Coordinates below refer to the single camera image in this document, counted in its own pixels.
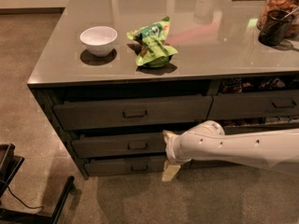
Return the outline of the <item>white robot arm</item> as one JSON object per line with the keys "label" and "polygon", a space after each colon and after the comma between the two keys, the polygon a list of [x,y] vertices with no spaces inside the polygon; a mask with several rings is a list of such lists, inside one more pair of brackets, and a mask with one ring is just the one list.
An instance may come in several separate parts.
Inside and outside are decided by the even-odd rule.
{"label": "white robot arm", "polygon": [[218,122],[208,120],[182,134],[164,131],[163,136],[164,182],[189,161],[228,161],[299,175],[299,129],[227,134]]}

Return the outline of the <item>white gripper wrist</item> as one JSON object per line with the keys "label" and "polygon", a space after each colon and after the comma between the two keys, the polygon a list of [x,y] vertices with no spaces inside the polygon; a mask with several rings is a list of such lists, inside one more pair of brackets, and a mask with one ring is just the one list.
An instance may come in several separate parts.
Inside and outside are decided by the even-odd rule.
{"label": "white gripper wrist", "polygon": [[180,136],[170,131],[163,131],[165,152],[168,161],[164,162],[164,170],[162,175],[163,182],[170,182],[180,170],[180,164],[184,164],[191,159],[181,158],[180,151]]}

